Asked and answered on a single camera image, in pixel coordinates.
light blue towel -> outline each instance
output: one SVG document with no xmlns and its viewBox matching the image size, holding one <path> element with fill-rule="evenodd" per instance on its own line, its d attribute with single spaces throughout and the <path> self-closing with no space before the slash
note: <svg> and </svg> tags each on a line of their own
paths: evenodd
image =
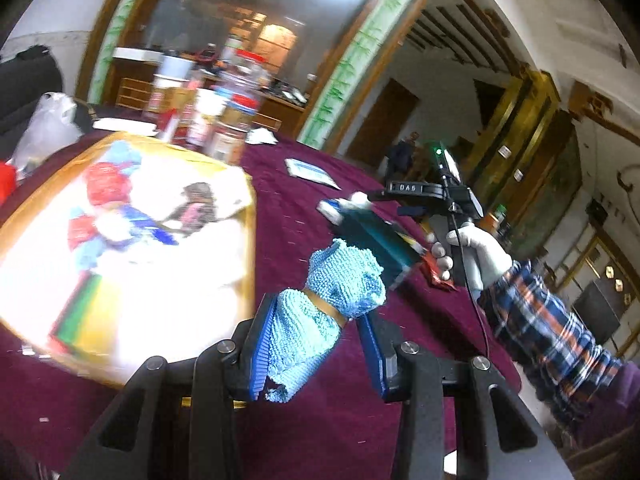
<svg viewBox="0 0 640 480">
<path fill-rule="evenodd" d="M 344 317 L 362 316 L 385 302 L 382 273 L 371 251 L 347 247 L 335 239 L 309 258 L 306 287 Z M 271 328 L 268 376 L 278 383 L 266 397 L 287 402 L 307 382 L 329 354 L 340 335 L 335 320 L 319 311 L 299 290 L 288 288 L 278 296 Z"/>
</svg>

white plastic bag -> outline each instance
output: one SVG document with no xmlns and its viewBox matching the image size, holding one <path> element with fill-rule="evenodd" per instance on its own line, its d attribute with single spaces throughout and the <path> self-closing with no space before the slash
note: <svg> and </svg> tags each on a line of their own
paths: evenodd
<svg viewBox="0 0 640 480">
<path fill-rule="evenodd" d="M 48 156 L 78 140 L 82 132 L 73 122 L 75 114 L 76 104 L 66 94 L 48 92 L 40 98 L 12 157 L 18 180 L 28 176 Z"/>
</svg>

screw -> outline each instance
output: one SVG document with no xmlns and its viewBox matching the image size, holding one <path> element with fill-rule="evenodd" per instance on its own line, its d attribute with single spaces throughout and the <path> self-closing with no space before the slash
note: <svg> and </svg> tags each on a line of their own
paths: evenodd
<svg viewBox="0 0 640 480">
<path fill-rule="evenodd" d="M 487 359 L 483 355 L 474 357 L 471 363 L 473 364 L 474 368 L 477 368 L 478 370 L 482 370 L 483 372 L 487 371 L 491 367 L 491 363 L 489 362 L 489 359 Z"/>
<path fill-rule="evenodd" d="M 161 357 L 150 357 L 146 360 L 146 369 L 147 370 L 158 370 L 162 366 L 162 362 L 164 359 Z"/>
<path fill-rule="evenodd" d="M 221 354 L 231 354 L 236 349 L 236 343 L 231 341 L 231 339 L 223 339 L 218 343 L 218 352 Z"/>
<path fill-rule="evenodd" d="M 409 355 L 416 355 L 420 351 L 420 347 L 418 343 L 414 343 L 413 341 L 405 341 L 400 345 L 400 349 Z"/>
</svg>

red lid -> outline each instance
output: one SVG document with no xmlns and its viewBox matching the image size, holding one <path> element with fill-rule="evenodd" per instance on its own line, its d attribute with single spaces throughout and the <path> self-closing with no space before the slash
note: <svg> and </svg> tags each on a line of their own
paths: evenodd
<svg viewBox="0 0 640 480">
<path fill-rule="evenodd" d="M 244 57 L 245 59 L 250 59 L 260 64 L 267 61 L 262 56 L 258 56 L 257 54 L 254 54 L 253 52 L 249 52 L 247 50 L 236 50 L 236 56 Z"/>
<path fill-rule="evenodd" d="M 257 110 L 258 109 L 258 100 L 257 99 L 251 99 L 250 97 L 247 97 L 246 95 L 233 94 L 231 96 L 231 100 L 233 102 L 235 102 L 236 104 L 239 104 L 240 106 L 244 106 L 245 108 L 251 108 L 253 110 Z"/>
</svg>

painting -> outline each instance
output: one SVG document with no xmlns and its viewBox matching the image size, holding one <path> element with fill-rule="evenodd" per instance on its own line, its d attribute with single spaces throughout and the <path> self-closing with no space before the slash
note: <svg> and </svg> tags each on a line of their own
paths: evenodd
<svg viewBox="0 0 640 480">
<path fill-rule="evenodd" d="M 533 258 L 564 216 L 582 185 L 580 153 L 575 134 L 558 156 L 542 190 L 511 232 L 511 256 L 518 261 Z"/>
</svg>

